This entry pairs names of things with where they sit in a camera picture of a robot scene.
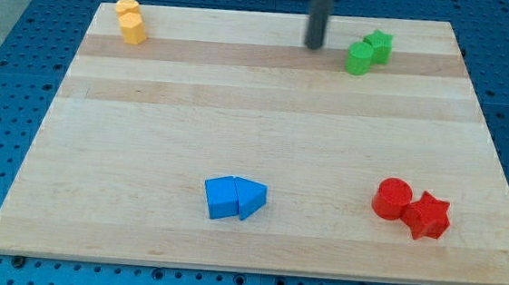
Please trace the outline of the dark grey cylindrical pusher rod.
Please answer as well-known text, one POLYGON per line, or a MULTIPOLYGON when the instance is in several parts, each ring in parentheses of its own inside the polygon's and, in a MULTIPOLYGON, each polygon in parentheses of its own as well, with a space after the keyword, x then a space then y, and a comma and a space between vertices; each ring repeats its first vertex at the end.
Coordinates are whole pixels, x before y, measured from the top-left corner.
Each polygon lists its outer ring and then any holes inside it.
POLYGON ((310 0, 308 26, 304 45, 310 50, 318 50, 325 42, 334 0, 310 0))

